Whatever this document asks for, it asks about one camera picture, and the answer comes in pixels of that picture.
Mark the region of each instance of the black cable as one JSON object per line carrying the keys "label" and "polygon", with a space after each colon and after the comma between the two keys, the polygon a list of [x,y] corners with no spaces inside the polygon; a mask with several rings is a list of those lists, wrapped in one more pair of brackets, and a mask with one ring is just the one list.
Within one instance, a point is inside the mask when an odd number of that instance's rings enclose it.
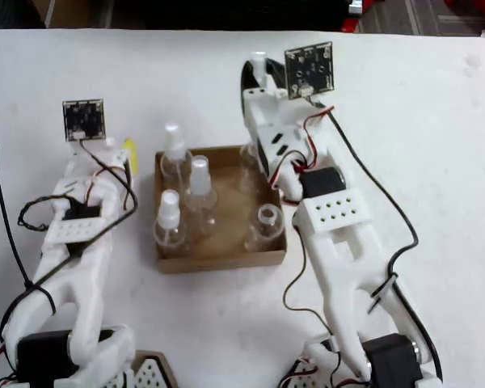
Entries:
{"label": "black cable", "polygon": [[7,238],[9,239],[9,245],[11,245],[11,250],[13,251],[13,256],[15,257],[16,263],[18,264],[19,271],[22,273],[23,281],[27,287],[27,283],[31,284],[31,280],[25,271],[22,260],[19,258],[18,251],[16,250],[15,240],[13,239],[13,234],[11,233],[11,227],[9,225],[9,218],[7,217],[6,204],[3,200],[2,185],[0,184],[0,209],[2,210],[2,218],[4,226],[6,227]]}
{"label": "black cable", "polygon": [[[9,217],[7,216],[6,204],[5,204],[5,201],[3,200],[3,192],[2,192],[1,184],[0,184],[0,210],[2,210],[2,218],[3,218],[3,223],[6,227],[7,238],[9,239],[9,245],[11,245],[11,250],[13,251],[13,256],[15,257],[16,263],[18,264],[19,271],[22,273],[23,284],[25,285],[25,289],[29,289],[33,287],[33,283],[29,278],[29,276],[27,275],[27,272],[25,271],[25,267],[23,266],[22,260],[19,258],[18,251],[16,250],[15,240],[13,239],[13,235],[11,233],[11,227],[9,225]],[[45,294],[52,308],[52,312],[53,314],[55,314],[56,305],[54,304],[52,295],[50,295],[50,293],[46,289],[43,289],[40,286],[36,286],[35,289]]]}
{"label": "black cable", "polygon": [[[370,178],[370,180],[372,180],[372,182],[375,183],[375,185],[377,186],[377,188],[379,190],[381,190],[381,192],[385,195],[385,197],[388,199],[388,201],[394,206],[394,208],[397,210],[397,212],[403,218],[404,222],[406,223],[408,229],[411,232],[411,236],[413,237],[413,242],[411,244],[408,244],[408,245],[406,245],[406,246],[398,249],[391,256],[390,260],[388,261],[386,275],[387,275],[387,277],[389,279],[390,277],[392,277],[395,274],[395,272],[394,272],[394,265],[395,265],[395,262],[397,261],[397,259],[399,258],[399,256],[402,253],[404,253],[406,251],[409,251],[410,249],[416,247],[419,244],[419,236],[417,235],[417,233],[415,231],[415,228],[413,227],[413,225],[411,224],[409,218],[403,212],[403,210],[401,209],[401,207],[397,204],[397,202],[395,202],[394,198],[377,181],[377,179],[375,179],[375,177],[372,175],[372,173],[369,171],[369,169],[361,161],[361,159],[359,158],[359,156],[357,156],[356,151],[352,147],[350,141],[345,136],[345,133],[344,133],[343,129],[341,128],[340,124],[338,123],[338,121],[336,120],[336,118],[334,117],[334,115],[332,114],[332,112],[331,111],[327,112],[327,115],[328,115],[329,119],[332,121],[332,124],[335,126],[336,130],[338,131],[339,135],[341,136],[342,140],[344,141],[345,145],[348,148],[348,151],[350,152],[350,154],[352,155],[352,157],[354,158],[354,160],[357,162],[357,164],[359,165],[359,167],[361,167],[361,169],[363,170],[363,172]],[[410,315],[410,317],[413,320],[414,324],[419,329],[420,334],[424,337],[424,341],[428,345],[429,352],[431,353],[432,358],[433,358],[433,363],[435,365],[436,375],[438,376],[438,378],[441,381],[444,381],[444,379],[442,377],[442,368],[441,368],[441,363],[440,363],[440,357],[438,356],[437,348],[436,348],[435,344],[433,343],[433,341],[432,341],[432,339],[431,339],[428,331],[424,327],[424,325],[423,325],[422,321],[420,320],[419,316],[417,315],[417,313],[413,310],[413,308],[411,307],[410,303],[407,301],[406,297],[404,297],[404,294],[402,293],[402,291],[399,288],[399,286],[397,285],[397,283],[394,283],[393,284],[393,290],[394,290],[395,294],[397,295],[397,298],[403,304],[403,306],[406,309],[407,313]]]}
{"label": "black cable", "polygon": [[291,282],[285,288],[284,293],[282,294],[282,303],[284,304],[284,307],[288,310],[291,310],[291,311],[306,311],[306,312],[309,312],[311,314],[314,314],[316,316],[316,318],[318,318],[318,320],[322,323],[322,325],[327,329],[329,334],[332,335],[332,331],[331,331],[329,325],[326,324],[326,322],[322,319],[322,317],[320,316],[320,314],[317,311],[315,311],[313,309],[308,309],[308,308],[305,308],[305,307],[302,307],[302,308],[291,307],[290,305],[288,305],[288,302],[286,301],[289,289],[291,287],[293,287],[293,285],[298,281],[298,279],[300,279],[302,277],[302,275],[304,274],[304,271],[306,270],[306,265],[307,265],[306,246],[304,244],[302,236],[300,235],[300,230],[298,230],[298,228],[296,226],[294,226],[293,228],[297,231],[298,237],[300,238],[300,243],[302,244],[302,253],[303,253],[302,269],[300,270],[298,275],[296,275],[295,278],[293,280],[291,280]]}
{"label": "black cable", "polygon": [[74,207],[76,205],[81,204],[78,200],[76,200],[72,196],[67,196],[66,194],[41,196],[40,198],[37,198],[35,200],[31,200],[30,202],[27,202],[22,207],[22,209],[20,210],[19,215],[18,215],[18,225],[24,226],[29,230],[34,230],[35,232],[45,232],[45,231],[47,231],[49,226],[46,225],[46,224],[39,224],[38,226],[34,226],[34,225],[31,225],[31,224],[29,224],[28,222],[25,221],[25,214],[31,208],[31,206],[39,204],[41,202],[46,202],[47,200],[68,200],[70,202],[70,207]]}
{"label": "black cable", "polygon": [[336,367],[332,370],[332,373],[331,373],[331,379],[330,379],[331,388],[334,388],[334,375],[336,374],[336,372],[341,366],[341,353],[338,352],[337,354],[338,354],[338,362],[336,363]]}
{"label": "black cable", "polygon": [[118,176],[117,173],[114,172],[112,168],[107,166],[104,162],[102,162],[100,159],[98,159],[95,155],[93,155],[82,143],[82,141],[79,142],[79,145],[82,147],[83,150],[87,154],[91,156],[99,164],[102,168],[107,170],[110,174],[112,174],[115,179],[117,179],[122,186],[128,191],[129,195],[133,199],[133,207],[126,213],[122,214],[119,218],[117,218],[115,221],[112,221],[109,225],[105,226],[100,232],[98,232],[94,237],[92,237],[90,240],[88,240],[86,243],[84,243],[82,246],[80,246],[72,255],[69,255],[66,259],[61,261],[58,265],[56,265],[54,268],[52,268],[50,271],[48,271],[45,275],[43,275],[36,283],[33,284],[33,287],[30,289],[25,290],[23,293],[21,293],[18,297],[16,297],[13,302],[7,307],[6,312],[4,313],[2,317],[2,321],[0,322],[0,342],[3,342],[3,337],[2,337],[2,331],[4,326],[6,325],[7,321],[9,320],[9,317],[11,316],[13,310],[15,307],[27,296],[29,295],[35,287],[41,286],[45,281],[50,279],[52,276],[54,276],[56,273],[58,273],[62,268],[64,268],[68,263],[74,261],[75,259],[78,259],[81,257],[82,253],[93,243],[95,243],[97,240],[99,240],[101,237],[103,237],[107,232],[109,232],[111,229],[113,229],[115,226],[119,225],[122,221],[124,221],[126,218],[130,217],[132,214],[134,214],[137,209],[138,209],[138,199],[137,196],[135,195],[134,191],[131,189],[131,187],[128,185],[127,182],[125,182],[121,177]]}
{"label": "black cable", "polygon": [[5,377],[2,377],[0,378],[0,383],[1,382],[4,382],[5,380],[7,381],[11,381],[15,378],[15,373],[11,373],[9,376],[5,376]]}

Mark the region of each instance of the cardboard tray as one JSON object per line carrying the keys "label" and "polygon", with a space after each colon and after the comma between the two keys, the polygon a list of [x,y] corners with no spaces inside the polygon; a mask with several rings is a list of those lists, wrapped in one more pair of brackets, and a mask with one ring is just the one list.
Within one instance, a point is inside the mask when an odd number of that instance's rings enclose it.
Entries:
{"label": "cardboard tray", "polygon": [[[210,175],[217,190],[216,233],[192,245],[188,257],[165,257],[157,249],[157,267],[160,272],[196,272],[243,267],[261,267],[282,263],[286,251],[286,237],[283,233],[276,244],[262,252],[247,252],[244,240],[247,236],[250,216],[257,208],[272,203],[279,208],[278,191],[269,187],[262,176],[259,194],[256,196],[241,192],[240,146],[203,148],[191,150],[193,155],[204,155],[209,159]],[[158,209],[163,184],[159,165],[163,153],[155,159],[155,204]]]}

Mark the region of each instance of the plastic bottle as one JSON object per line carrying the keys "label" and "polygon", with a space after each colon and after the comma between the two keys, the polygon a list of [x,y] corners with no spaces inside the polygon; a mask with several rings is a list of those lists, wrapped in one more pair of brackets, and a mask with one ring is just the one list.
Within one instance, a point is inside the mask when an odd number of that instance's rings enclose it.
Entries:
{"label": "plastic bottle", "polygon": [[246,194],[258,195],[262,187],[266,187],[267,182],[264,175],[260,173],[257,149],[253,142],[243,145],[239,155],[241,163],[239,190]]}
{"label": "plastic bottle", "polygon": [[185,197],[192,239],[211,235],[216,228],[217,193],[212,185],[209,160],[192,158],[190,186]]}
{"label": "plastic bottle", "polygon": [[284,216],[273,204],[265,204],[257,209],[250,220],[244,247],[249,252],[261,252],[271,248],[284,233]]}
{"label": "plastic bottle", "polygon": [[165,153],[160,160],[164,188],[176,190],[183,198],[191,171],[191,153],[177,124],[165,126]]}
{"label": "plastic bottle", "polygon": [[187,227],[180,215],[178,192],[165,190],[162,193],[153,233],[165,257],[187,254]]}

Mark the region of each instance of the perforated white block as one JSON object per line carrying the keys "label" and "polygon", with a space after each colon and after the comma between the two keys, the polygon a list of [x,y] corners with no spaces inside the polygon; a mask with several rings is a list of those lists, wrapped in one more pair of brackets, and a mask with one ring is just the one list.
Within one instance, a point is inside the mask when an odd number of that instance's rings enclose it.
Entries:
{"label": "perforated white block", "polygon": [[53,221],[48,228],[45,241],[55,244],[87,241],[104,228],[105,222],[102,217]]}
{"label": "perforated white block", "polygon": [[146,359],[135,375],[136,388],[170,388],[155,360]]}
{"label": "perforated white block", "polygon": [[327,232],[370,219],[361,192],[356,188],[304,199],[298,218],[315,233]]}

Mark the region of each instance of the white surface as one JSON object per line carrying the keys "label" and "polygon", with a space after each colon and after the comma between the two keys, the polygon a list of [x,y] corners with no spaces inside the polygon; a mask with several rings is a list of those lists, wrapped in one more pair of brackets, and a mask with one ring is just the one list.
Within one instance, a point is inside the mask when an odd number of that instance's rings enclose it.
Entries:
{"label": "white surface", "polygon": [[[281,61],[284,49],[327,40],[334,41],[335,90],[323,102],[336,106],[356,150],[420,233],[420,247],[397,272],[440,351],[445,386],[485,386],[485,39],[0,31],[0,171],[20,254],[32,273],[43,235],[15,227],[15,219],[63,172],[61,101],[104,98],[108,135],[132,136],[141,163],[141,210],[115,233],[107,323],[128,324],[138,348],[165,352],[182,387],[274,386],[322,330],[314,317],[281,305],[301,267],[295,233],[288,225],[279,267],[160,275],[150,232],[154,152],[169,120],[191,146],[246,142],[238,89],[249,52]],[[357,170],[356,184],[386,252],[409,241]],[[30,219],[47,217],[47,209],[33,209]],[[0,216],[0,318],[21,289]],[[310,265],[289,300],[320,310]]]}

